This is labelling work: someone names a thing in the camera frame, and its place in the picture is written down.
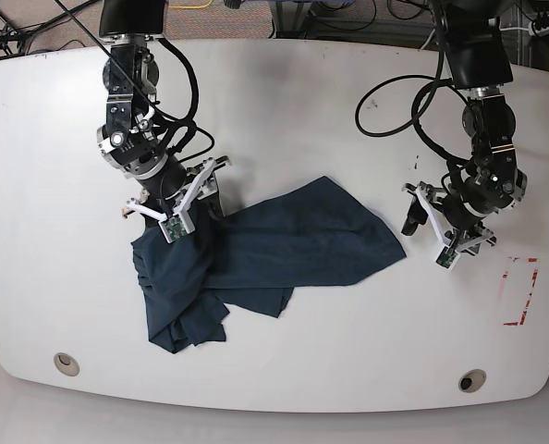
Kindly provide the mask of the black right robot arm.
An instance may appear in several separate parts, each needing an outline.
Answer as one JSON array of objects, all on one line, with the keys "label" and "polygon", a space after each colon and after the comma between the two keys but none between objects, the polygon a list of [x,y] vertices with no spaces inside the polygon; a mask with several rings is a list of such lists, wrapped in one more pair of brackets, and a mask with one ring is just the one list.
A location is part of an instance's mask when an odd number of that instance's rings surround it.
[{"label": "black right robot arm", "polygon": [[[174,198],[187,183],[176,155],[199,133],[195,121],[200,91],[191,63],[164,37],[166,1],[105,1],[99,36],[111,46],[103,70],[108,96],[98,130],[102,157],[135,179],[155,202],[153,210],[173,215]],[[162,111],[157,99],[159,68],[148,42],[155,39],[183,66],[190,85],[184,117]]]}]

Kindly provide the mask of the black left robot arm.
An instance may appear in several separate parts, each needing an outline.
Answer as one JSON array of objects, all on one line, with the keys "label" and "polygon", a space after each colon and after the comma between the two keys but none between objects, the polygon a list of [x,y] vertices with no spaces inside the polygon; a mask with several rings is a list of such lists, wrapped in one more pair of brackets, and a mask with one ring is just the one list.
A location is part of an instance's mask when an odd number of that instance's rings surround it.
[{"label": "black left robot arm", "polygon": [[496,243],[483,220],[519,203],[527,177],[518,167],[513,144],[515,116],[500,90],[513,80],[500,30],[505,2],[434,1],[432,7],[437,42],[451,77],[425,85],[411,113],[417,115],[421,101],[440,87],[464,95],[462,126],[471,153],[467,159],[456,157],[432,142],[420,123],[414,125],[424,143],[445,159],[447,173],[438,187],[404,185],[412,201],[402,233],[411,236],[431,223],[440,245],[436,262],[450,267],[461,254],[475,255],[482,244]]}]

